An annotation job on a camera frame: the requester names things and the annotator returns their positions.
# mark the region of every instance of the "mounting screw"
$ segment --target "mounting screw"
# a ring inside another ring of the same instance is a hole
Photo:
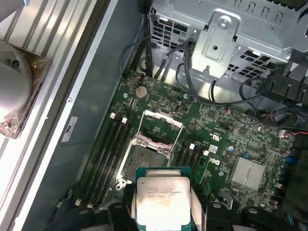
[[[258,213],[258,211],[255,208],[248,209],[248,212],[250,212],[252,214],[257,214]]]
[[[214,203],[214,204],[213,204],[213,207],[214,207],[214,208],[221,208],[221,205],[218,204],[218,203]]]

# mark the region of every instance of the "motherboard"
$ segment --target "motherboard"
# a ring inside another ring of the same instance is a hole
[[[131,72],[102,125],[76,190],[78,203],[102,208],[120,201],[138,167],[190,166],[193,183],[211,201],[272,211],[293,141],[278,133],[233,108],[205,106]]]

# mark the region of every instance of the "green circuit board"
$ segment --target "green circuit board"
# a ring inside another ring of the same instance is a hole
[[[173,165],[184,155],[183,149],[192,151],[189,147],[193,144],[191,148],[196,150],[196,156],[192,178],[194,183],[203,186],[204,194],[211,200],[219,199],[219,191],[223,190],[234,196],[240,208],[254,205],[268,211],[273,209],[269,201],[285,158],[279,152],[289,150],[292,138],[281,139],[278,130],[252,124],[255,120],[240,112],[233,113],[237,118],[234,120],[228,114],[228,107],[208,107],[184,94],[178,88],[153,78],[140,77],[135,72],[129,75],[127,82],[120,84],[77,188],[77,195],[85,204],[98,207],[102,203],[121,200],[123,189],[116,189],[116,176],[119,171],[138,165],[136,161],[132,162],[136,146],[128,147],[140,130],[156,143],[175,143],[169,163],[161,156],[153,157],[152,151],[148,153],[155,163],[161,161],[161,166]],[[165,120],[144,116],[140,125],[145,110],[161,113],[183,124],[178,139],[180,128]],[[232,171],[240,157],[263,169],[257,187],[232,180]],[[144,167],[151,163],[141,161],[139,164]]]

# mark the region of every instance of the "wire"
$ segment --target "wire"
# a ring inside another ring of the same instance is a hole
[[[259,124],[259,122],[256,122],[256,120],[255,120],[255,122],[252,122],[252,123],[243,122],[243,121],[240,120],[240,118],[235,117],[235,115],[232,114],[232,113],[234,113],[234,109],[229,107],[229,108],[228,108],[228,114],[229,114],[236,122],[238,122],[238,123],[246,124],[246,125]]]
[[[146,24],[146,35],[150,35],[150,21],[147,20]],[[153,77],[153,56],[152,56],[152,47],[151,47],[151,38],[148,38],[145,41],[145,73],[148,77]]]
[[[298,134],[305,134],[305,135],[308,135],[308,132],[305,132],[305,131],[301,131],[301,132],[291,132],[291,135],[293,136],[296,136]]]
[[[251,97],[251,98],[248,98],[248,99],[245,99],[245,100],[229,102],[229,103],[216,103],[216,102],[211,102],[211,101],[208,101],[208,100],[201,99],[199,97],[198,93],[196,92],[194,86],[193,86],[193,82],[192,82],[192,79],[191,79],[191,76],[190,76],[190,66],[191,66],[190,63],[191,63],[191,60],[190,60],[190,54],[189,54],[189,52],[187,50],[188,49],[185,49],[185,52],[184,52],[184,70],[185,70],[186,81],[187,81],[187,84],[188,84],[188,87],[189,87],[190,91],[192,92],[194,97],[199,102],[203,103],[206,106],[232,106],[232,105],[242,104],[242,103],[245,103],[245,102],[248,102],[248,101],[251,101],[253,99],[256,99],[256,98],[260,97],[260,95],[256,95],[254,97]]]
[[[266,125],[266,126],[268,126],[268,127],[272,127],[272,128],[281,128],[281,129],[285,129],[285,130],[301,130],[301,131],[308,131],[308,129],[305,129],[305,128],[288,127],[288,126],[277,126],[277,125],[268,124],[268,123],[265,123],[265,121],[262,121],[262,120],[259,118],[259,116],[258,116],[258,109],[259,109],[259,107],[260,107],[260,105],[261,105],[261,103],[262,103],[263,100],[264,100],[264,98],[261,98],[261,99],[259,100],[259,102],[258,102],[257,105],[256,105],[255,112],[254,112],[254,117],[255,117],[255,119],[256,119],[259,123],[261,123],[261,124],[263,124],[263,125]]]
[[[148,39],[150,37],[151,37],[151,35],[147,35],[147,36],[145,36],[145,37],[135,41],[134,43],[132,43],[132,44],[130,44],[127,47],[124,48],[124,50],[123,50],[123,52],[121,54],[120,63],[119,63],[119,72],[120,72],[120,75],[121,75],[121,79],[124,82],[127,82],[127,79],[125,79],[124,76],[123,76],[123,69],[122,69],[123,67],[122,66],[123,66],[123,59],[124,59],[124,56],[125,56],[126,52],[129,50],[129,48],[131,48],[131,47],[141,43],[142,41],[145,41],[146,39]]]
[[[214,87],[216,85],[217,81],[216,80],[213,80],[211,86],[210,86],[210,96],[211,96],[211,99],[213,102],[216,102],[215,99],[214,99]]]
[[[180,50],[184,49],[184,48],[187,46],[187,44],[188,44],[189,41],[190,41],[190,39],[189,39],[189,40],[186,40],[186,41],[183,42],[181,45],[179,45],[179,46],[173,48],[172,50],[170,50],[170,51],[165,55],[165,57],[164,57],[162,63],[160,64],[160,67],[159,67],[158,71],[156,72],[156,74],[155,74],[155,76],[154,76],[155,79],[158,79],[158,77],[160,76],[160,74],[163,72],[163,69],[165,68],[165,66],[166,66],[166,64],[167,64],[167,61],[168,61],[170,55],[172,55],[174,52],[177,52],[177,51],[180,51]]]
[[[181,63],[180,65],[178,65],[178,68],[177,68],[177,70],[176,70],[176,72],[175,72],[175,80],[176,80],[176,82],[177,82],[179,88],[180,88],[183,92],[185,92],[186,94],[188,94],[188,96],[190,96],[191,93],[190,93],[190,92],[180,83],[180,81],[179,81],[179,73],[180,73],[180,69],[181,69],[182,66],[184,66],[184,63]]]
[[[301,106],[291,104],[289,101],[284,101],[283,103],[291,112],[297,114],[300,117],[303,117],[304,119],[308,118],[308,113],[304,112],[304,108]]]
[[[257,78],[257,77],[256,77],[256,78],[250,78],[250,79],[246,80],[245,82],[243,82],[243,83],[241,84],[240,90],[239,90],[239,92],[240,92],[240,97],[242,98],[242,100],[245,100],[245,99],[246,99],[246,97],[244,96],[243,88],[244,88],[244,85],[245,85],[246,83],[248,83],[249,81],[265,81],[265,79],[263,79],[263,78]],[[251,102],[247,102],[247,104],[249,104],[249,105],[252,107],[253,110],[256,109],[256,107],[255,107]]]

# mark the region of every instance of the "label sticker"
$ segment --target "label sticker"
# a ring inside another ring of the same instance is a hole
[[[209,152],[216,154],[218,147],[211,144],[208,150]]]
[[[62,138],[62,143],[64,142],[68,142],[69,139],[71,138],[71,135],[72,135],[72,132],[74,130],[74,127],[75,127],[75,124],[77,122],[77,119],[78,117],[75,117],[75,116],[72,116],[68,125],[67,125],[67,128],[65,129],[65,133],[63,135],[63,138]]]

